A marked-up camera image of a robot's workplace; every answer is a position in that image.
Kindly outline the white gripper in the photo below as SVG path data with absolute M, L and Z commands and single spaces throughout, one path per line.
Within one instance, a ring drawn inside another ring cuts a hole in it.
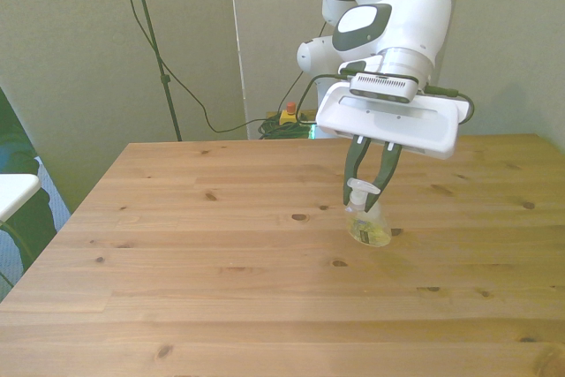
M 459 124 L 468 113 L 466 101 L 417 95 L 412 102 L 403 104 L 356 96 L 348 84 L 334 84 L 321 102 L 316 123 L 327 134 L 349 139 L 354 136 L 344 165 L 343 204 L 347 206 L 350 201 L 352 189 L 348 181 L 357 177 L 371 139 L 385 145 L 373 181 L 380 191 L 367 195 L 366 212 L 384 193 L 403 148 L 438 159 L 449 158 L 455 151 Z

